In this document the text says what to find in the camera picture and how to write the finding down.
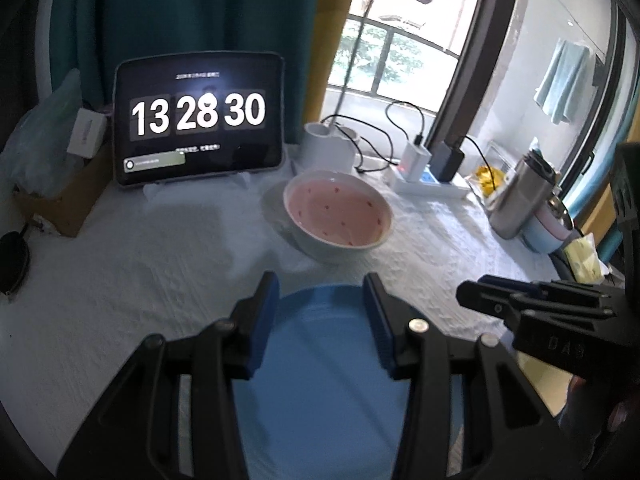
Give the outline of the person's hand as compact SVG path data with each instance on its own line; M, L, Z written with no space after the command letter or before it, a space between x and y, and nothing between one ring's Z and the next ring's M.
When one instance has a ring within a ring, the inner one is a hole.
M638 411L638 382L619 389L608 382L596 384L574 375L556 421L567 437L577 441L591 439L602 431L614 434Z

